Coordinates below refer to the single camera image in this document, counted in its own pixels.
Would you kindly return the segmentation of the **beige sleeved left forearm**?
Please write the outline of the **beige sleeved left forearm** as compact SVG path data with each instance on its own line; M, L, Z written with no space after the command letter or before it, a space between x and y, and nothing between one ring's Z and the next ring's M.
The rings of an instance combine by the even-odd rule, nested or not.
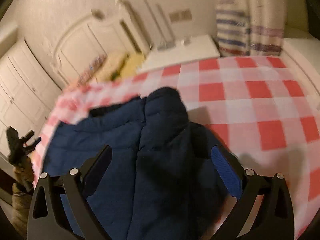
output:
M31 183L34 180L31 159L27 157L25 161L23 167L14 166L13 169L17 182L12 185L12 207L14 210L11 221L23 239L27 239L28 215L32 196L25 192L22 179Z

